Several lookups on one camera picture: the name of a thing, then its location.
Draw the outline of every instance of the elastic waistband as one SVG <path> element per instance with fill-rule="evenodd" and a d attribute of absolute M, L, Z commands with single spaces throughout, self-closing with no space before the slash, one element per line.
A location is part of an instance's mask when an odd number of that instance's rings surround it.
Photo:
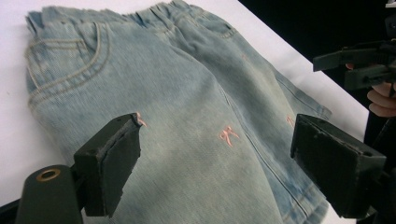
<path fill-rule="evenodd" d="M 54 26 L 62 30 L 63 26 L 68 26 L 66 31 L 70 34 L 71 26 L 82 23 L 128 22 L 137 27 L 163 32 L 164 29 L 172 29 L 175 22 L 181 17 L 195 18 L 204 13 L 205 11 L 200 7 L 188 5 L 181 0 L 175 0 L 169 4 L 160 3 L 146 10 L 126 15 L 121 15 L 108 9 L 95 11 L 69 7 L 43 7 L 41 12 L 29 12 L 26 20 L 28 28 L 34 36 L 56 38 L 65 36 L 43 35 L 45 33 L 44 30 L 50 27 L 50 29 L 53 29 Z"/>

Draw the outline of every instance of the pink mark on jeans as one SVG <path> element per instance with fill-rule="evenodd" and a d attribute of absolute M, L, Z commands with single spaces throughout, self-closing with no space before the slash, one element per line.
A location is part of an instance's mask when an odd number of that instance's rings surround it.
<path fill-rule="evenodd" d="M 287 117 L 286 118 L 286 121 L 288 122 L 288 124 L 292 127 L 292 128 L 294 128 L 294 120 L 291 118 L 291 117 Z"/>
<path fill-rule="evenodd" d="M 139 113 L 139 112 L 136 113 L 136 116 L 137 116 L 137 122 L 139 122 L 140 124 L 142 124 L 142 125 L 145 126 L 145 127 L 148 127 L 148 125 L 146 124 L 146 122 L 142 120 L 142 117 L 140 116 L 140 113 Z"/>
<path fill-rule="evenodd" d="M 228 146 L 232 147 L 233 144 L 231 144 L 230 134 L 239 138 L 238 134 L 236 134 L 230 126 L 228 126 L 225 130 L 223 130 L 221 132 L 221 134 L 219 135 L 219 137 L 220 137 L 220 139 L 225 140 L 227 142 Z"/>

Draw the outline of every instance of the round bolt hole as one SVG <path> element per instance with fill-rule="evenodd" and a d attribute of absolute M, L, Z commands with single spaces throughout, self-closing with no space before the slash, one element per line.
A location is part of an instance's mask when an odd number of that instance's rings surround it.
<path fill-rule="evenodd" d="M 363 152 L 363 156 L 372 157 L 373 153 L 371 153 L 371 152 Z"/>
<path fill-rule="evenodd" d="M 35 179 L 40 182 L 49 181 L 58 176 L 60 173 L 61 171 L 59 169 L 49 169 L 41 172 L 41 174 L 39 174 Z"/>

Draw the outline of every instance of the light blue denim fabric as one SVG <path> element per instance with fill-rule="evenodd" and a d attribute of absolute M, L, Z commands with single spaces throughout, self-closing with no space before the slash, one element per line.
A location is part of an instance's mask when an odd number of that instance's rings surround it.
<path fill-rule="evenodd" d="M 115 216 L 87 223 L 321 221 L 327 203 L 290 144 L 295 113 L 330 111 L 226 21 L 182 1 L 124 16 L 45 7 L 27 21 L 29 106 L 68 165 L 111 119 L 139 112 L 146 125 Z"/>

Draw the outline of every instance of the blue denim jeans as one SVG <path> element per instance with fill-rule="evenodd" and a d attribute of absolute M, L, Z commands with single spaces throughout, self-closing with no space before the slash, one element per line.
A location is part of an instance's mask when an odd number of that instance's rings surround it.
<path fill-rule="evenodd" d="M 182 1 L 130 15 L 30 12 L 29 106 L 68 165 L 138 112 L 141 157 L 113 218 L 87 223 L 319 223 L 327 202 L 290 158 L 296 113 L 330 112 L 226 21 Z"/>

